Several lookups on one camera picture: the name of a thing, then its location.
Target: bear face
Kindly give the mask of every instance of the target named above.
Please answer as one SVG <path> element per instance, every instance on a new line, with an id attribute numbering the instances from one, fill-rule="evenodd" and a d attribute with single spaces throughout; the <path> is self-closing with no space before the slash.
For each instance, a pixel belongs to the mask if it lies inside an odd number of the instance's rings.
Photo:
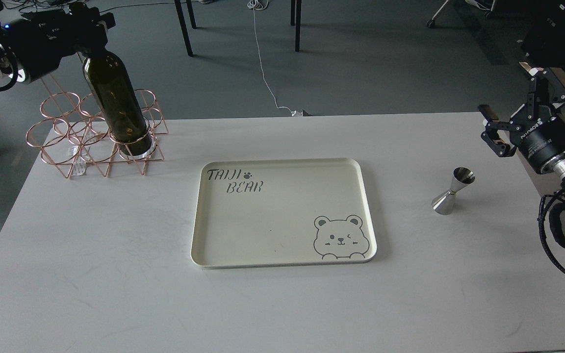
<path id="1" fill-rule="evenodd" d="M 364 254 L 370 250 L 370 241 L 361 230 L 363 221 L 358 215 L 333 221 L 321 215 L 313 224 L 318 230 L 313 248 L 322 255 L 322 259 L 327 255 L 334 255 L 337 259 L 351 258 L 355 254 L 365 258 Z"/>

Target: jigger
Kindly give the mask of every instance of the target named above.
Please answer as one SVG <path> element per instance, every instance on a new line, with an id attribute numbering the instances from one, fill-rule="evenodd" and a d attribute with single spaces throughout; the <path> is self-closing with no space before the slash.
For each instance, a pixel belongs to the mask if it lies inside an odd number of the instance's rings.
<path id="1" fill-rule="evenodd" d="M 468 168 L 459 167 L 453 170 L 453 179 L 450 188 L 433 199 L 431 205 L 438 214 L 448 215 L 453 212 L 455 195 L 457 191 L 467 187 L 475 181 L 475 174 Z"/>

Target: wine bottle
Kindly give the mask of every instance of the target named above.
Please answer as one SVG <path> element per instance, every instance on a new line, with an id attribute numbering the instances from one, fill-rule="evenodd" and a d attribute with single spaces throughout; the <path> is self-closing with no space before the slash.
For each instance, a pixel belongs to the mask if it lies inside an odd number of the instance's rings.
<path id="1" fill-rule="evenodd" d="M 152 150 L 152 138 L 124 63 L 106 49 L 95 48 L 84 54 L 84 78 L 121 154 L 143 158 Z"/>

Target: tray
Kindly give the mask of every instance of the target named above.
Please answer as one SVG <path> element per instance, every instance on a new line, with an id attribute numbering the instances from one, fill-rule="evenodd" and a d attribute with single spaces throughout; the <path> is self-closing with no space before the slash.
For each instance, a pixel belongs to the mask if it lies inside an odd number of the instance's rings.
<path id="1" fill-rule="evenodd" d="M 191 259 L 207 268 L 363 263 L 376 239 L 350 158 L 209 163 Z"/>

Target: white table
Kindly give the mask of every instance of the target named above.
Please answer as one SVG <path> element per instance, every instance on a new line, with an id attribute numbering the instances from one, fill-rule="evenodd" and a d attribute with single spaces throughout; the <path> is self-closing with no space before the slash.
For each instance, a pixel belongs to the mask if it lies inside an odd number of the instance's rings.
<path id="1" fill-rule="evenodd" d="M 565 349 L 565 276 L 539 244 L 538 194 L 517 157 L 481 141 L 480 114 L 168 125 L 166 160 L 146 176 L 69 180 L 36 162 L 0 233 L 0 352 Z M 361 165 L 372 261 L 191 262 L 206 163 L 330 157 Z M 455 167 L 477 179 L 452 215 L 436 214 L 431 199 Z"/>

